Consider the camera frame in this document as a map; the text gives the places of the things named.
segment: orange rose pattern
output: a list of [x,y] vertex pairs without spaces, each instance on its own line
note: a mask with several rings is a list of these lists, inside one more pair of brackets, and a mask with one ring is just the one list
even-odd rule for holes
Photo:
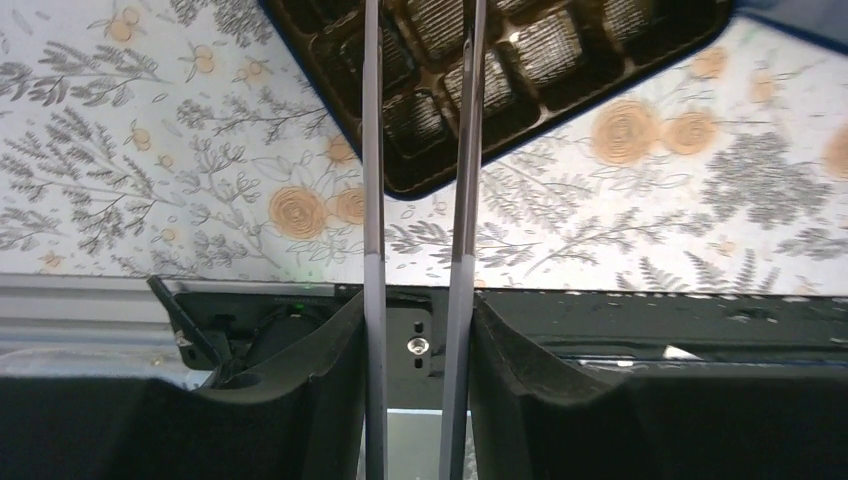
[[50,250],[50,253],[39,258],[39,260],[44,262],[45,267],[49,269],[56,269],[62,265],[62,261],[65,260],[65,257],[57,255],[53,250]]
[[777,82],[765,70],[759,70],[751,78],[751,89],[748,98],[752,103],[768,103],[777,93]]
[[124,145],[132,142],[140,152],[150,150],[150,132],[138,126],[138,122],[133,120],[130,123],[130,131],[132,134],[124,142]]
[[271,198],[268,215],[280,233],[296,240],[315,238],[327,227],[324,202],[303,187],[278,190]]
[[89,25],[88,29],[104,27],[104,37],[111,36],[116,42],[125,43],[132,39],[133,34],[144,33],[138,25],[140,20],[140,12],[135,8],[127,7],[121,12],[115,10],[111,18],[98,20]]
[[350,188],[336,198],[336,215],[343,222],[362,225],[365,221],[365,192],[362,188]]
[[164,240],[165,242],[171,243],[179,237],[179,234],[173,228],[166,228],[166,229],[162,230],[162,233],[160,234],[160,236],[162,237],[162,240]]
[[840,180],[848,180],[848,123],[836,131],[824,149],[825,169]]
[[656,117],[642,102],[615,101],[601,110],[592,125],[592,148],[609,165],[638,162],[650,152],[657,138]]
[[703,152],[718,134],[715,117],[709,112],[688,112],[663,125],[662,141],[679,155]]
[[330,146],[327,148],[327,155],[330,161],[336,164],[348,163],[356,159],[356,154],[350,148],[343,135],[338,135],[330,140]]
[[727,50],[724,47],[710,47],[692,60],[692,75],[696,78],[719,78],[727,67]]

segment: gray fern pattern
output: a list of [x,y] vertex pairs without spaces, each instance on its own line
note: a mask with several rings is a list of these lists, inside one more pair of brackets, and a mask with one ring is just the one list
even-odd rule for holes
[[719,221],[739,212],[747,220],[773,230],[821,212],[833,186],[820,182],[809,163],[789,163],[789,143],[774,132],[742,133],[727,150],[707,163],[715,174],[705,183],[704,203]]
[[156,70],[152,58],[131,48],[97,45],[94,53],[84,53],[62,42],[48,41],[38,64],[49,72],[22,62],[0,63],[0,97],[11,101],[26,98],[44,107],[75,99],[86,107],[126,105],[135,96],[135,82],[167,83]]
[[834,236],[825,228],[805,228],[794,238],[780,242],[777,253],[816,261],[835,260],[848,255],[848,236]]
[[264,45],[273,35],[271,23],[252,0],[171,0],[171,7],[184,26],[191,26],[201,10],[214,9],[218,31],[235,37],[242,48],[253,42]]
[[[358,159],[256,2],[38,9],[0,15],[4,271],[362,280]],[[477,285],[848,291],[846,76],[736,21],[484,169]],[[387,199],[389,282],[447,284],[453,202]]]
[[243,97],[227,95],[219,113],[208,105],[186,100],[177,108],[177,121],[192,130],[211,127],[215,135],[238,133],[245,127],[258,125],[265,130],[266,145],[283,139],[287,129],[306,138],[326,134],[325,121],[329,114],[323,107],[280,100],[267,87],[261,89],[254,105]]
[[30,203],[59,191],[72,206],[77,246],[90,255],[140,236],[157,204],[183,204],[175,192],[157,188],[136,160],[119,155],[105,126],[71,108],[52,114],[43,135],[30,131],[5,145],[10,153],[0,156],[0,171],[11,189]]
[[616,274],[616,285],[622,290],[696,293],[771,294],[780,276],[780,268],[762,268],[754,250],[745,252],[744,262],[734,274],[692,252],[683,252],[695,273],[691,285],[685,273],[669,271],[649,257],[639,259],[639,271],[628,275]]

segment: metal strip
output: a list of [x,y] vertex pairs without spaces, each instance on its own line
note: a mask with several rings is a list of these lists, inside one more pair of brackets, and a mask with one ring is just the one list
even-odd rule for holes
[[215,348],[215,345],[206,338],[206,335],[200,331],[194,320],[186,313],[183,307],[174,299],[174,295],[168,290],[168,287],[157,276],[152,276],[147,279],[147,285],[150,287],[153,295],[159,300],[162,308],[168,312],[171,321],[183,332],[185,338],[200,351],[217,370],[224,364],[224,355]]
[[[173,292],[315,295],[330,297],[329,284],[274,284],[166,280]],[[64,275],[0,275],[0,323],[28,320],[168,324],[168,315],[144,279]]]
[[388,479],[386,387],[386,255],[383,238],[383,39],[381,1],[365,1],[362,65],[362,155],[365,182],[365,322],[368,336],[368,405],[365,472]]
[[462,111],[448,299],[439,478],[461,480],[468,411],[468,342],[474,303],[477,188],[482,147],[486,0],[463,0]]

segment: metal screw head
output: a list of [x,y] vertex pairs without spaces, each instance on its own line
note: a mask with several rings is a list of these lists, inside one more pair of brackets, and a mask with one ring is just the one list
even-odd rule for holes
[[427,350],[430,350],[430,342],[428,342],[426,338],[415,337],[407,342],[406,348],[409,349],[413,355],[421,356],[427,353]]

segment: gray metal surface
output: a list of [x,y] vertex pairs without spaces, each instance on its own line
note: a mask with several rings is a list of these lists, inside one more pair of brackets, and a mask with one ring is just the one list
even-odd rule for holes
[[182,362],[167,323],[0,317],[0,375],[161,378],[197,388],[210,372]]
[[439,478],[462,478],[468,403],[468,343],[474,302],[477,189],[482,148],[486,0],[464,0],[462,110],[448,300]]
[[[329,284],[166,280],[174,292],[332,296]],[[168,323],[144,279],[60,275],[0,275],[0,322],[74,320]]]
[[383,29],[380,0],[365,1],[362,91],[362,154],[365,182],[365,323],[368,332],[366,471],[386,480],[386,254],[383,238]]
[[[389,409],[388,439],[392,450],[389,453],[388,472],[392,480],[436,480],[439,478],[439,435],[441,432],[439,410],[396,410]],[[477,480],[477,459],[471,428],[465,441],[463,480]],[[360,468],[358,480],[368,480],[365,470]]]

